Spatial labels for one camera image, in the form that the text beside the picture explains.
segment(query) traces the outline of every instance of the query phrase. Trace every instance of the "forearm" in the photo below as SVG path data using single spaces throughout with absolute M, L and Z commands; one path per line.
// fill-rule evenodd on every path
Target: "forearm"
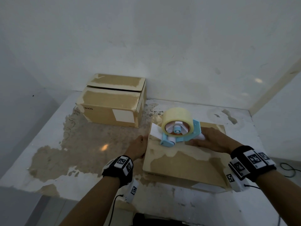
M 288 226 L 301 225 L 301 188 L 276 170 L 260 175 L 256 184 Z
M 70 211 L 60 226 L 102 226 L 119 189 L 119 178 L 103 177 Z

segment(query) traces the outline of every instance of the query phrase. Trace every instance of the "hand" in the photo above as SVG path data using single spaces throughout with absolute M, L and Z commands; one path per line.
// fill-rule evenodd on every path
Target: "hand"
M 215 152 L 222 152 L 231 154 L 231 152 L 242 146 L 241 143 L 236 140 L 226 136 L 224 133 L 220 132 L 215 128 L 205 128 L 201 127 L 202 134 L 205 136 L 205 140 L 192 139 L 186 144 L 197 147 L 204 147 Z
M 124 155 L 129 156 L 131 160 L 135 161 L 138 158 L 142 158 L 146 152 L 148 144 L 148 135 L 138 136 L 137 139 L 130 142 L 130 146 L 125 151 Z

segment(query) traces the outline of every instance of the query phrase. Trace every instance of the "peeling table surface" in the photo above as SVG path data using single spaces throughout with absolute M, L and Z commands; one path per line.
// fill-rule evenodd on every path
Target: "peeling table surface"
M 231 138 L 263 149 L 247 110 L 151 99 L 135 129 L 87 122 L 75 108 L 79 95 L 74 92 L 59 107 L 1 178 L 0 186 L 79 201 L 101 179 L 110 159 L 122 155 L 132 139 L 148 133 L 152 115 L 172 107 L 189 110 L 199 121 L 224 125 Z M 132 204 L 117 200 L 116 207 L 206 226 L 277 224 L 277 212 L 258 189 L 210 194 L 155 183 L 143 177 L 142 165 L 143 160 L 134 162 L 134 178 L 140 185 Z

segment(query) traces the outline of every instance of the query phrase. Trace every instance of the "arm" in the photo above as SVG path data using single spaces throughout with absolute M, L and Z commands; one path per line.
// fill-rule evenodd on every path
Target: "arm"
M 202 127 L 205 140 L 190 140 L 187 144 L 231 154 L 242 146 L 219 130 Z M 256 184 L 288 226 L 301 225 L 301 188 L 276 170 L 258 176 Z
M 146 151 L 147 140 L 147 136 L 139 136 L 131 142 L 124 155 L 133 161 L 142 157 Z M 60 226 L 103 225 L 119 186 L 119 178 L 103 177 L 69 212 Z

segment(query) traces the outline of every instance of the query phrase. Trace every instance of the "blue knob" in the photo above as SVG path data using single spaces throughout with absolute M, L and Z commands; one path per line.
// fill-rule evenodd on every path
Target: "blue knob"
M 180 125 L 175 125 L 173 127 L 173 132 L 176 134 L 180 134 L 181 133 L 181 126 Z

